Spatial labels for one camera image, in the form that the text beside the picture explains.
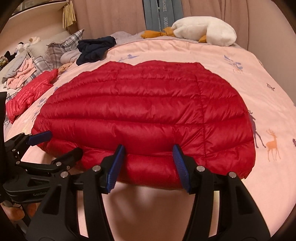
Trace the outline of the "person's left hand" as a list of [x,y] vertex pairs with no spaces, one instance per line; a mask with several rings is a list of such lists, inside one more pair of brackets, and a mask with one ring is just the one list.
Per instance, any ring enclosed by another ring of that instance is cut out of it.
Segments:
[[22,220],[25,217],[24,210],[26,211],[26,214],[32,218],[35,215],[37,209],[35,203],[26,204],[23,209],[19,207],[8,207],[4,203],[1,203],[1,207],[11,222]]

